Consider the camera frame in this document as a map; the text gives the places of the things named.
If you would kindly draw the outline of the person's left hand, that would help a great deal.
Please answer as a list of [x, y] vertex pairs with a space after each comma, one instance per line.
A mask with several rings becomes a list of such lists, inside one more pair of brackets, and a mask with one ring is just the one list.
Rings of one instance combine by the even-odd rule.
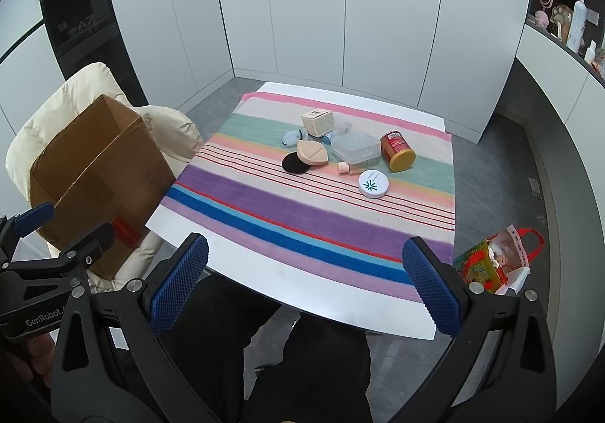
[[32, 382], [36, 376], [40, 376], [46, 387], [51, 387], [52, 365], [55, 354], [55, 342], [50, 334], [32, 338], [25, 343], [26, 355], [18, 356], [9, 353], [16, 373], [20, 375], [23, 382]]

